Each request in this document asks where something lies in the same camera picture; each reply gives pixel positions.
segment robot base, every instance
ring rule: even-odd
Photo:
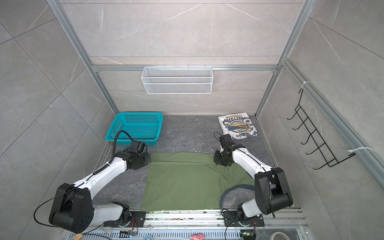
[[[224,216],[224,224],[226,227],[254,227],[256,222],[256,227],[263,227],[264,226],[264,219],[262,215],[254,216],[248,219],[244,219],[241,222],[237,221],[237,211],[223,211]]]
[[[131,217],[130,219],[134,218],[135,219],[135,225],[133,227],[143,227],[144,226],[144,221],[145,221],[145,215],[146,212],[139,212],[139,211],[131,211],[130,212]],[[133,221],[130,220],[128,222],[128,225],[126,227],[132,227]],[[108,221],[104,223],[104,227],[120,227],[121,224],[117,221]]]

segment black cable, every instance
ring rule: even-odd
[[[118,131],[118,132],[116,133],[115,140],[113,141],[112,156],[111,156],[111,159],[108,161],[109,164],[112,163],[113,158],[115,157],[116,142],[117,142],[118,137],[119,137],[119,134],[120,134],[121,132],[125,133],[125,134],[129,137],[129,139],[130,139],[131,141],[133,141],[133,138],[132,138],[126,131],[124,131],[124,130],[120,130],[120,131]]]
[[[235,222],[237,222],[237,221],[238,221],[238,220],[235,220],[235,221],[231,222],[231,223],[225,228],[225,232],[224,232],[225,240],[227,240],[227,229],[228,229],[228,227],[229,227],[232,223],[235,223]]]
[[[90,175],[90,176],[87,178],[87,180],[85,180],[85,181],[87,182],[93,175],[95,175],[95,173],[93,173],[92,175]]]
[[[103,236],[103,235],[98,235],[98,234],[93,234],[93,233],[87,233],[87,235],[94,235],[94,236],[104,237],[106,239],[112,240],[111,238]]]
[[[219,141],[219,142],[220,142],[220,140],[219,140],[219,139],[217,139],[217,137],[216,137],[216,135],[215,135],[215,133],[216,133],[216,132],[217,132],[218,134],[220,134],[220,136],[223,136],[223,135],[222,135],[221,133],[219,133],[218,131],[214,131],[214,137],[216,138],[216,140],[217,140],[217,141]]]
[[[38,224],[40,224],[40,225],[47,226],[47,227],[59,227],[59,226],[48,225],[48,224],[44,224],[44,223],[39,222],[39,221],[36,219],[36,212],[37,212],[37,210],[38,210],[42,205],[46,204],[46,203],[49,202],[50,200],[52,200],[52,199],[54,199],[54,198],[57,198],[57,197],[60,197],[61,195],[64,195],[64,194],[66,194],[66,193],[69,193],[70,191],[73,191],[73,190],[74,190],[74,189],[71,189],[71,190],[69,190],[69,191],[66,191],[66,192],[64,192],[64,193],[62,193],[62,194],[60,194],[60,195],[57,195],[57,196],[55,196],[55,197],[53,197],[53,198],[51,198],[51,199],[48,199],[47,201],[45,201],[45,202],[43,202],[42,204],[40,204],[40,205],[36,208],[35,212],[33,213],[33,219],[35,220],[35,222],[38,223]]]
[[[101,227],[103,224],[104,224],[104,223],[102,223],[100,226],[98,226],[98,227],[92,229],[91,231],[98,229],[98,228]]]
[[[224,216],[224,214],[223,214],[224,211],[228,211],[228,212],[229,212],[229,210],[228,210],[228,209],[222,209],[222,210],[220,211],[221,216],[223,217],[223,219],[228,220],[229,218],[226,218],[226,217]]]
[[[148,150],[148,145],[145,142],[143,142],[143,143],[145,144],[145,151],[143,153],[143,155],[144,155],[147,152],[147,150]]]
[[[268,188],[269,188],[269,208],[272,211],[272,206],[271,206],[271,204],[272,204],[271,203],[272,202],[272,200],[271,200],[271,192],[272,192],[272,190],[271,190],[271,182],[270,181],[268,181]]]
[[[251,155],[248,155],[246,152],[243,152],[243,151],[241,151],[240,149],[236,149],[236,150],[239,150],[240,152],[242,152],[242,153],[244,153],[245,155],[249,156],[250,158],[252,158],[253,160],[255,160],[255,162],[257,162],[257,164],[259,164],[259,165],[261,166],[261,164],[260,164],[258,161],[256,161],[256,159],[254,159]]]

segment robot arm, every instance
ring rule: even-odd
[[[112,179],[127,169],[139,169],[150,162],[149,154],[144,151],[145,143],[132,140],[130,147],[115,154],[116,134],[111,159],[102,167],[76,181],[73,184],[63,184],[58,187],[49,216],[49,223],[81,233],[90,225],[109,223],[125,226],[131,215],[129,206],[121,203],[92,205],[93,197]]]
[[[258,160],[242,144],[232,141],[229,134],[219,137],[221,151],[216,151],[214,162],[223,166],[237,163],[255,180],[255,198],[237,209],[240,221],[260,214],[270,214],[293,204],[284,171]]]

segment blue plastic basket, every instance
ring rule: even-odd
[[[116,133],[124,130],[134,140],[145,142],[148,145],[156,145],[162,123],[162,113],[118,113],[109,127],[105,140],[113,142]],[[130,145],[131,142],[128,136],[122,132],[116,144]]]

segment aluminum frame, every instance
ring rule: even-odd
[[[220,213],[220,209],[214,210],[185,210],[185,211],[157,211],[149,212],[146,215],[144,221],[144,227],[138,228],[139,232],[150,233],[169,233],[169,232],[217,232],[223,233],[226,230],[224,225],[224,219]],[[275,212],[275,218],[272,214],[263,215],[264,227],[257,227],[257,229],[289,229],[296,230],[300,237],[305,240],[312,240],[310,229],[304,218],[303,211],[301,209],[281,209]],[[227,234],[239,232],[241,229],[253,229],[253,227],[231,227],[227,229]],[[131,228],[105,228],[102,227],[93,231],[93,233],[112,233],[112,236],[116,236],[120,230],[131,230]],[[68,240],[73,239],[74,234],[68,234]],[[142,237],[131,237],[132,239],[143,239]],[[89,236],[85,239],[99,239],[97,236]],[[176,235],[171,235],[171,239],[180,240]],[[209,237],[209,239],[222,240],[222,235],[218,234]]]
[[[109,107],[111,108],[112,112],[116,115],[119,113],[114,101],[112,100],[112,97],[109,95],[108,89],[105,87],[103,81],[101,80],[101,77],[92,69],[92,63],[89,58],[89,55],[85,51],[85,48],[80,42],[79,37],[77,36],[76,32],[74,31],[71,22],[68,19],[68,16],[65,14],[65,11],[61,5],[61,3],[58,0],[47,0],[48,4],[51,6],[52,11],[55,13],[57,19],[59,20],[61,26],[63,27],[65,33],[67,34],[68,38],[70,39],[73,47],[76,49],[78,55],[80,56],[81,60],[83,61],[85,67],[87,68],[88,72],[91,74],[91,77],[95,81],[97,87],[101,91],[101,94],[103,94],[105,100],[107,101]]]
[[[337,112],[337,110],[316,89],[316,87],[308,81],[304,74],[300,72],[300,70],[289,60],[289,58],[284,59],[283,66],[299,84],[302,84],[304,81],[308,82],[303,85],[302,89],[306,91],[309,98],[316,104],[316,106],[318,106],[320,111],[330,121],[351,149],[368,147],[368,144],[363,140],[363,138]],[[374,151],[369,149],[360,149],[355,153],[376,178],[381,187],[384,188],[384,163],[382,159]]]
[[[180,65],[93,65],[94,71],[142,71],[146,67],[210,67],[214,71],[276,71],[277,65],[222,65],[222,64],[180,64]]]
[[[299,37],[301,31],[303,30],[303,27],[313,9],[313,6],[315,5],[316,0],[306,0],[303,3],[303,7],[301,8],[301,11],[299,13],[299,16],[297,17],[296,23],[292,29],[291,35],[288,38],[288,41],[284,47],[284,50],[280,56],[279,62],[277,64],[277,71],[273,73],[271,79],[269,80],[268,86],[264,91],[263,97],[260,100],[259,106],[256,109],[255,117],[259,118],[261,112],[263,111],[265,104],[271,95],[271,92],[273,90],[273,87],[275,86],[277,79],[279,78],[280,72],[281,72],[281,64],[284,61],[285,58],[289,57],[297,38]]]

